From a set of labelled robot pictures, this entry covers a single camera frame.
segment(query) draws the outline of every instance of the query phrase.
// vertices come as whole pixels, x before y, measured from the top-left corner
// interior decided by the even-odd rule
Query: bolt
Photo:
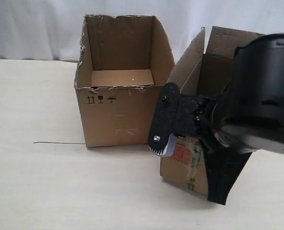
[[[160,137],[159,136],[154,136],[153,140],[154,140],[154,142],[159,142],[160,141]]]

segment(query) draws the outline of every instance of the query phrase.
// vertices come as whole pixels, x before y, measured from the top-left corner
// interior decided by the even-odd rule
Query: white table
[[[284,155],[259,151],[227,205],[164,183],[147,146],[83,143],[76,64],[0,60],[0,230],[283,230]]]

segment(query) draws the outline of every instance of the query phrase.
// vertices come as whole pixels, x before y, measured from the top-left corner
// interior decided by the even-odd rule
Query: open cardboard box
[[[86,146],[146,144],[174,65],[156,17],[85,16],[75,89]]]
[[[262,34],[213,27],[204,54],[205,29],[202,28],[176,64],[170,82],[176,83],[181,93],[220,94],[233,73],[235,48],[245,46],[259,36]],[[198,140],[179,138],[173,156],[161,158],[160,164],[160,174],[166,181],[207,196],[203,149]]]

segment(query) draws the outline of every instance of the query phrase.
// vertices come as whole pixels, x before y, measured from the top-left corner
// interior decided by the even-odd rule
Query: umbrella symbol
[[[110,96],[107,98],[107,100],[110,100],[110,103],[113,103],[113,100],[116,100],[117,97],[116,96]]]

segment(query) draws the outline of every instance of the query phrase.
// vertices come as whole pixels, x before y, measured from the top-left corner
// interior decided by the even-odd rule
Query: white curtain
[[[176,60],[202,26],[284,32],[284,0],[0,0],[0,58],[78,60],[85,14],[156,15]]]

